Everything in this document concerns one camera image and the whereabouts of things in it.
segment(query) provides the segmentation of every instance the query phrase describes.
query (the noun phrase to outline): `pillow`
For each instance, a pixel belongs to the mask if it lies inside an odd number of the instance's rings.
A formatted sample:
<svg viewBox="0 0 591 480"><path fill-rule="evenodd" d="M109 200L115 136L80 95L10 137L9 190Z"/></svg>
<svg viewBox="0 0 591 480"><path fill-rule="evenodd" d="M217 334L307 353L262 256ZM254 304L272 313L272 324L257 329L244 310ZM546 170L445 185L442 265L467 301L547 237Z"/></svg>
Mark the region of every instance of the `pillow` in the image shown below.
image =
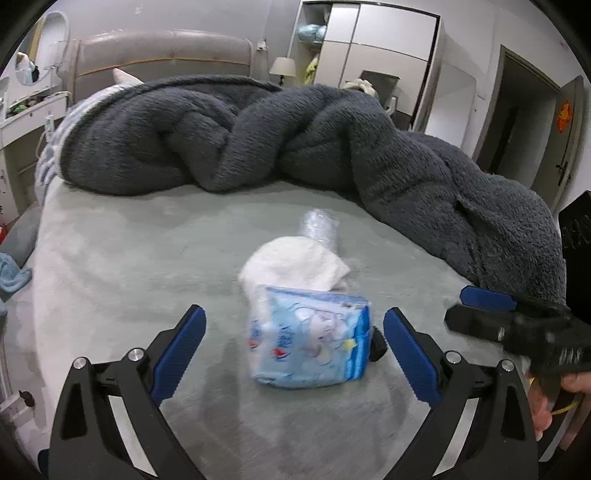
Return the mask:
<svg viewBox="0 0 591 480"><path fill-rule="evenodd" d="M141 85L143 83L139 78L136 78L121 69L113 69L113 80L115 83L133 82L135 85Z"/></svg>

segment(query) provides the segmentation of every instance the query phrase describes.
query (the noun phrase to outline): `vanity table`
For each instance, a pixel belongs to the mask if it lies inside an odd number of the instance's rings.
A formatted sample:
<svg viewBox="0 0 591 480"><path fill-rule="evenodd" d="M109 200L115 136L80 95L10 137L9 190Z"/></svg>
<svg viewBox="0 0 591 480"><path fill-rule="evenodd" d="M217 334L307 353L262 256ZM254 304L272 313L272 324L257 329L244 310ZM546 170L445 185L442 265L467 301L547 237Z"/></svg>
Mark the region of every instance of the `vanity table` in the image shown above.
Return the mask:
<svg viewBox="0 0 591 480"><path fill-rule="evenodd" d="M34 177L43 136L66 115L57 68L69 25L61 12L41 17L18 47L3 78L0 108L0 223L10 225L35 202Z"/></svg>

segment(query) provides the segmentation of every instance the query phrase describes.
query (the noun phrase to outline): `white towel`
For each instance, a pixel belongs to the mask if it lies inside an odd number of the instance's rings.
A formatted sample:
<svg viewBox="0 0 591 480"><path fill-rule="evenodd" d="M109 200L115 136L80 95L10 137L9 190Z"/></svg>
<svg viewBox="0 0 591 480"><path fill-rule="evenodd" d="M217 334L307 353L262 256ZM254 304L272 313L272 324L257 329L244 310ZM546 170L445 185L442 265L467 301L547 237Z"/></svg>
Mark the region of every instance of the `white towel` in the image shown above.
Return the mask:
<svg viewBox="0 0 591 480"><path fill-rule="evenodd" d="M281 236L252 254L238 281L252 301L258 285L330 291L349 272L349 267L317 240Z"/></svg>

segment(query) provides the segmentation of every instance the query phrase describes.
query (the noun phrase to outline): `white wardrobe door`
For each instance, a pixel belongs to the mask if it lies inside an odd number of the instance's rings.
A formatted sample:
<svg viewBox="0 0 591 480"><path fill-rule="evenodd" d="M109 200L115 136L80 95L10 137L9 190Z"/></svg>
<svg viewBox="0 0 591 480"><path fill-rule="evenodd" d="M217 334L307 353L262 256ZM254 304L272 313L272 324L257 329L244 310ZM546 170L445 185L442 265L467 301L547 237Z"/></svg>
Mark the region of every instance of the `white wardrobe door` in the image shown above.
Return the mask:
<svg viewBox="0 0 591 480"><path fill-rule="evenodd" d="M333 4L324 40L350 43L358 13L359 5Z"/></svg>
<svg viewBox="0 0 591 480"><path fill-rule="evenodd" d="M398 96L398 110L412 115L418 94L427 71L427 62L395 51L366 45L351 45L341 85L347 80L359 78L361 72L387 73L400 77L396 85L395 95Z"/></svg>
<svg viewBox="0 0 591 480"><path fill-rule="evenodd" d="M314 83L331 87L339 86L340 74L343 73L349 45L349 43L324 41Z"/></svg>
<svg viewBox="0 0 591 480"><path fill-rule="evenodd" d="M428 60L437 19L402 8L361 5L353 43Z"/></svg>

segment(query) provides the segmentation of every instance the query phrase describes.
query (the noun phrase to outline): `bed headboard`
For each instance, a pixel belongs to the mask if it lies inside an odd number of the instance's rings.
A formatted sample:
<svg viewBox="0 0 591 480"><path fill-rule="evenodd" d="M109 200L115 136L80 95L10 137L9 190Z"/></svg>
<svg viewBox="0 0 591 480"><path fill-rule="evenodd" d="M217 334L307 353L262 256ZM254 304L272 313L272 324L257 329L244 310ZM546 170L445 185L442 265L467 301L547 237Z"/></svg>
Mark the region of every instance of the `bed headboard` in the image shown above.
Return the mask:
<svg viewBox="0 0 591 480"><path fill-rule="evenodd" d="M59 75L76 103L114 84L113 68L147 82L173 75L252 72L252 44L197 30L129 31L73 40Z"/></svg>

